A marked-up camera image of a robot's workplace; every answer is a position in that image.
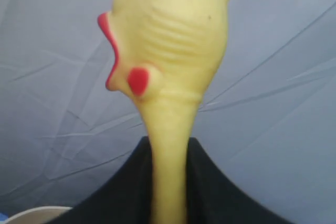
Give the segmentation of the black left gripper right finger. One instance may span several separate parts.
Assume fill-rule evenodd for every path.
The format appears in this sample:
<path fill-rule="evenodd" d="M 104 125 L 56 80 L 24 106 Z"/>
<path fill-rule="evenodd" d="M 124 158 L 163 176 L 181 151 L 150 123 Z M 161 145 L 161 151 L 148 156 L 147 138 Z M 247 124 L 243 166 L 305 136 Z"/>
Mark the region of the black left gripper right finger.
<path fill-rule="evenodd" d="M 204 224 L 277 224 L 289 221 L 250 198 L 214 164 L 199 141 L 188 142 L 187 222 Z"/>

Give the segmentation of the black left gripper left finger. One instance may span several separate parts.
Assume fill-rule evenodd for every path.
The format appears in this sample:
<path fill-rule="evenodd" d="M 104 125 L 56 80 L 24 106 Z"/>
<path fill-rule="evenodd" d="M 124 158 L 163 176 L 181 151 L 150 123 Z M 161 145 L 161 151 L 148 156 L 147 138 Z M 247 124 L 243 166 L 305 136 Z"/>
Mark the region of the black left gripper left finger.
<path fill-rule="evenodd" d="M 148 137 L 97 191 L 54 219 L 54 223 L 149 223 L 152 153 Z"/>

